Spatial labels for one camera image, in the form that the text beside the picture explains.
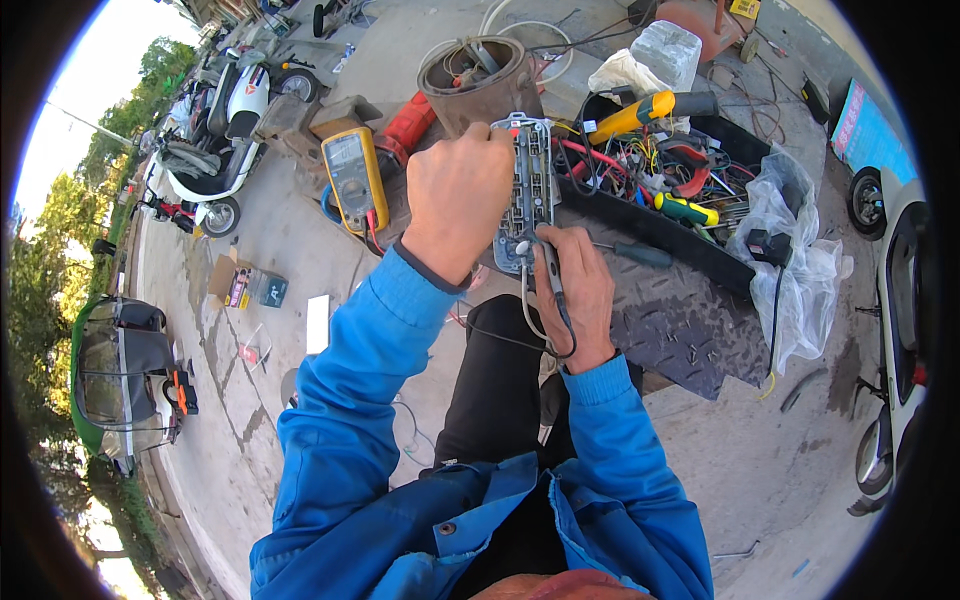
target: street light pole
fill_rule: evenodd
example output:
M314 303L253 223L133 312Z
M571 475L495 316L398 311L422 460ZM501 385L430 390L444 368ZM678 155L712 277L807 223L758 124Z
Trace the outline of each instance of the street light pole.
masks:
M85 125L89 125L89 126L92 127L93 129L97 130L98 132L102 133L103 135L106 135L107 137L110 137L110 138L112 138L112 139L115 139L115 140L117 140L118 142L120 142L121 144L124 144L124 145L126 145L126 146L130 146L131 148L135 148L135 147L136 147L136 144L134 144L131 140L127 139L126 137L124 137L124 136L122 136L122 135L117 135L116 133L114 133L114 132L112 132L112 131L110 131L110 130L108 130L108 129L105 129L105 128L103 128L103 127L101 127L101 126L99 126L99 125L97 125L97 124L95 124L95 123L90 123L89 121L78 117L76 114L73 114L72 112L66 110L65 108L58 107L57 105L55 105L54 103L50 102L49 100L47 100L46 102L47 102L48 105L50 105L50 106L53 107L53 108L58 109L60 112L62 112L63 114L67 115L68 117L77 119L78 121L80 121L81 123L83 123L83 124L85 124Z

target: circuit board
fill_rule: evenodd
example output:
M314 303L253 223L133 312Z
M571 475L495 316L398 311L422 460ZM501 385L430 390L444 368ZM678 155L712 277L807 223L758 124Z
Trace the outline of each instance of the circuit board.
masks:
M541 223L553 225L553 204L558 193L551 175L550 121L512 112L491 129L506 129L514 137L514 186L512 198L493 237L493 260L504 273L520 272L524 260L533 264L532 253L516 253L520 242L537 241L534 230Z

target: yellow tool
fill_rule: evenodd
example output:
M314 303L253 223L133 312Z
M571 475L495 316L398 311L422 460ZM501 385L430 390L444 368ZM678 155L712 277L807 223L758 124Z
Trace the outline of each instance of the yellow tool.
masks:
M597 123L589 135L591 146L602 144L618 133L632 132L667 115L674 117L716 116L717 97L711 91L672 92L669 89L647 96Z
M654 198L654 208L668 217L686 219L698 225L711 226L720 223L720 213L716 210L703 208L685 198L674 198L670 192L657 194Z
M374 230L386 227L390 212L370 128L358 127L331 135L320 148L344 227L355 235L369 232L367 214L371 210L376 214Z

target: metal cylinder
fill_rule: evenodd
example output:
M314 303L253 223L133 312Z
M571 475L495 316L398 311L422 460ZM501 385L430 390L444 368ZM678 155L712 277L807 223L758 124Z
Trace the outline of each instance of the metal cylinder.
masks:
M523 45L501 36L474 37L469 41L483 44L500 70L485 79L468 80L454 87L454 76L464 73L464 63L474 62L472 53L461 47L452 57L449 51L439 53L417 75L417 86L437 113L447 136L456 139L474 121L490 124L511 112L523 111L529 117L542 118L543 105Z

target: covered vehicle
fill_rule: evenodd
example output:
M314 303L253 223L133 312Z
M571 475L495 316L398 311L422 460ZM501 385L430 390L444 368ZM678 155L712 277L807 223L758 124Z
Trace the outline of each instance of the covered vehicle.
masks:
M81 441L110 460L171 443L197 412L163 312L140 300L92 300L73 326L70 410Z

